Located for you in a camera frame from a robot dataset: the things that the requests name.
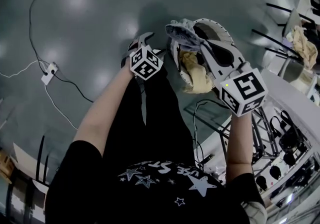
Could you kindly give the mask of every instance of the star graphic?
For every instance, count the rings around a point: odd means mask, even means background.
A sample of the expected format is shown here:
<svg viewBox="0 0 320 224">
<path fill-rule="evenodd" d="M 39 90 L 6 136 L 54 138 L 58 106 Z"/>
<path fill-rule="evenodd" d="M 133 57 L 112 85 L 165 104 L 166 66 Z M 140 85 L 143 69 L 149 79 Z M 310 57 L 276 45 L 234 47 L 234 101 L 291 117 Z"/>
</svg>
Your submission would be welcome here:
<svg viewBox="0 0 320 224">
<path fill-rule="evenodd" d="M 170 182 L 172 185 L 173 185 L 173 184 L 176 184 L 173 179 L 169 179 L 168 182 Z"/>
<path fill-rule="evenodd" d="M 136 182 L 136 185 L 143 184 L 143 185 L 145 185 L 147 188 L 150 188 L 150 184 L 151 184 L 151 183 L 155 183 L 152 179 L 150 179 L 150 175 L 145 176 L 145 177 L 136 175 L 136 177 L 139 179 L 139 180 Z"/>
<path fill-rule="evenodd" d="M 133 175 L 135 175 L 135 174 L 142 174 L 142 172 L 137 171 L 137 169 L 138 169 L 138 168 L 132 169 L 132 170 L 126 169 L 126 172 L 118 175 L 118 177 L 119 177 L 119 176 L 126 175 L 126 177 L 128 178 L 128 182 L 129 182 L 129 181 L 131 180 L 131 178 L 132 178 Z"/>
<path fill-rule="evenodd" d="M 200 195 L 205 197 L 207 194 L 207 189 L 216 188 L 215 185 L 211 185 L 208 183 L 208 177 L 203 176 L 201 179 L 197 179 L 188 175 L 189 179 L 192 181 L 193 186 L 189 188 L 189 190 L 198 190 Z"/>
<path fill-rule="evenodd" d="M 185 205 L 185 202 L 184 202 L 184 198 L 180 199 L 179 197 L 176 198 L 176 201 L 174 201 L 176 204 L 178 204 L 178 206 L 182 206 L 182 205 Z"/>
</svg>

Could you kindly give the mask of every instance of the beige cloth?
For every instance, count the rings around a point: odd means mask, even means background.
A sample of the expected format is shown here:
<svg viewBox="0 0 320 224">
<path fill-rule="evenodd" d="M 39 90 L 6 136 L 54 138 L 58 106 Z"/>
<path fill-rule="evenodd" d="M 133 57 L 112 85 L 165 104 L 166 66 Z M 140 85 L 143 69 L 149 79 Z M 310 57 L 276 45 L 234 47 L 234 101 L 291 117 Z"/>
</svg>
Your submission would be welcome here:
<svg viewBox="0 0 320 224">
<path fill-rule="evenodd" d="M 198 64 L 196 52 L 180 51 L 180 58 L 188 71 L 193 87 L 187 86 L 183 89 L 188 94 L 208 93 L 214 87 L 212 80 L 207 76 L 206 68 Z"/>
<path fill-rule="evenodd" d="M 308 41 L 300 26 L 295 26 L 293 30 L 293 48 L 303 58 L 304 67 L 311 70 L 316 64 L 318 50 L 313 43 Z"/>
</svg>

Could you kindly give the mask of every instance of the cable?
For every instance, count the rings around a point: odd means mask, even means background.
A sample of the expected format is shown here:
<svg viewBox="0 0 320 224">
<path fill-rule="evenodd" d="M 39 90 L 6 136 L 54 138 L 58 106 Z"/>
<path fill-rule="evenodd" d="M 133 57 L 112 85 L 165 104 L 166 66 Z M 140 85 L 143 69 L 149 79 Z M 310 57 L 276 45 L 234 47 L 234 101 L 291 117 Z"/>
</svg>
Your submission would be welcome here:
<svg viewBox="0 0 320 224">
<path fill-rule="evenodd" d="M 205 104 L 207 104 L 208 102 L 210 103 L 215 103 L 217 104 L 218 106 L 220 106 L 221 108 L 224 108 L 224 109 L 229 109 L 227 106 L 217 102 L 217 101 L 214 101 L 212 99 L 202 99 L 202 100 L 199 100 L 196 104 L 195 104 L 195 110 L 193 112 L 193 115 L 192 115 L 192 120 L 193 120 L 193 125 L 194 125 L 194 133 L 193 133 L 193 137 L 194 137 L 194 141 L 195 141 L 195 155 L 196 155 L 196 158 L 197 158 L 197 162 L 199 164 L 200 167 L 202 167 L 202 171 L 204 171 L 205 169 L 205 166 L 204 164 L 201 164 L 200 163 L 200 160 L 199 160 L 199 152 L 198 152 L 198 145 L 200 146 L 200 149 L 202 151 L 202 161 L 204 160 L 204 151 L 200 145 L 200 143 L 198 142 L 198 138 L 197 138 L 197 125 L 196 125 L 196 113 L 197 113 L 197 110 L 200 106 L 203 106 Z"/>
<path fill-rule="evenodd" d="M 74 85 L 74 86 L 77 88 L 77 90 L 79 91 L 79 93 L 82 95 L 82 97 L 84 97 L 88 102 L 93 103 L 93 101 L 92 101 L 91 99 L 88 99 L 86 96 L 84 96 L 84 94 L 82 93 L 82 91 L 79 89 L 79 87 L 78 87 L 74 82 L 72 82 L 72 81 L 70 81 L 70 80 L 68 80 L 68 81 L 63 80 L 63 79 L 61 79 L 60 77 L 58 77 L 54 72 L 53 72 L 53 75 L 54 75 L 56 78 L 58 78 L 60 81 L 62 81 L 62 82 L 65 82 L 65 83 L 69 83 L 69 84 Z"/>
<path fill-rule="evenodd" d="M 20 71 L 19 71 L 18 73 L 16 73 L 16 74 L 5 75 L 5 74 L 2 74 L 2 73 L 0 72 L 0 75 L 1 75 L 1 76 L 4 76 L 4 77 L 6 77 L 6 78 L 12 78 L 12 77 L 14 77 L 14 76 L 19 75 L 21 72 L 27 70 L 33 63 L 36 63 L 36 62 L 41 63 L 42 66 L 43 66 L 43 68 L 46 69 L 46 66 L 45 66 L 45 64 L 43 63 L 44 61 L 42 62 L 42 60 L 35 60 L 34 62 L 31 62 L 26 68 L 20 70 Z"/>
<path fill-rule="evenodd" d="M 60 112 L 61 115 L 63 115 L 65 117 L 65 119 L 68 120 L 68 122 L 72 125 L 72 127 L 78 131 L 77 127 L 74 126 L 74 124 L 70 121 L 70 119 L 64 113 L 62 113 L 61 110 L 56 106 L 56 104 L 54 103 L 53 99 L 51 98 L 51 96 L 50 96 L 50 94 L 49 94 L 49 92 L 47 90 L 47 86 L 46 85 L 44 85 L 44 88 L 45 88 L 46 94 L 48 94 L 48 96 L 49 96 L 52 104 L 54 105 L 54 107 Z"/>
<path fill-rule="evenodd" d="M 35 48 L 35 45 L 34 45 L 34 42 L 33 42 L 33 40 L 32 40 L 32 36 L 31 36 L 31 32 L 32 32 L 31 12 L 32 12 L 32 7 L 34 6 L 35 1 L 36 1 L 36 0 L 33 0 L 32 3 L 31 3 L 31 5 L 30 5 L 30 7 L 29 7 L 29 40 L 30 40 L 32 49 L 33 49 L 33 51 L 34 51 L 34 53 L 35 53 L 36 59 L 37 59 L 37 61 L 38 61 L 38 63 L 39 63 L 39 67 L 40 67 L 42 73 L 43 73 L 45 76 L 47 76 L 48 73 L 45 72 L 45 71 L 42 69 L 42 67 L 40 66 L 40 60 L 41 60 L 41 58 L 39 58 L 39 55 L 38 55 L 38 53 L 37 53 L 37 50 L 36 50 L 36 48 Z"/>
</svg>

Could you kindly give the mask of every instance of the person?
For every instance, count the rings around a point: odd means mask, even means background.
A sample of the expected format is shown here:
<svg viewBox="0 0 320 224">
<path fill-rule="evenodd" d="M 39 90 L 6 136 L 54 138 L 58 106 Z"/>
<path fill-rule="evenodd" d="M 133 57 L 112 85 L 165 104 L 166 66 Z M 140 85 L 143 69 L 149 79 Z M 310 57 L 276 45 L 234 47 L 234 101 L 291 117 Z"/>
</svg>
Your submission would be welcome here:
<svg viewBox="0 0 320 224">
<path fill-rule="evenodd" d="M 232 116 L 224 187 L 195 166 L 165 68 L 144 88 L 146 124 L 127 58 L 82 120 L 47 192 L 45 222 L 266 223 L 251 166 L 251 114 Z"/>
</svg>

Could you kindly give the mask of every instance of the electrical outlet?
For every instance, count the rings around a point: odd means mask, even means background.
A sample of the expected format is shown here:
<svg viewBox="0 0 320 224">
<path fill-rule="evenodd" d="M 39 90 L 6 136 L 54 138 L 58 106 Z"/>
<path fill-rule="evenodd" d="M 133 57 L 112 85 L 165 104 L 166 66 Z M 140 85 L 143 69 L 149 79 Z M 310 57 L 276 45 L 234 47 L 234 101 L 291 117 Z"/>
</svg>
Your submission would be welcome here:
<svg viewBox="0 0 320 224">
<path fill-rule="evenodd" d="M 44 84 L 45 84 L 46 86 L 49 84 L 49 82 L 51 81 L 51 79 L 54 77 L 54 74 L 51 73 L 52 71 L 54 71 L 54 73 L 57 73 L 57 71 L 58 71 L 58 67 L 57 67 L 57 65 L 56 65 L 54 62 L 52 62 L 52 63 L 48 66 L 47 70 L 45 71 L 45 72 L 48 73 L 48 75 L 43 75 L 42 78 L 41 78 L 42 82 L 44 82 Z"/>
</svg>

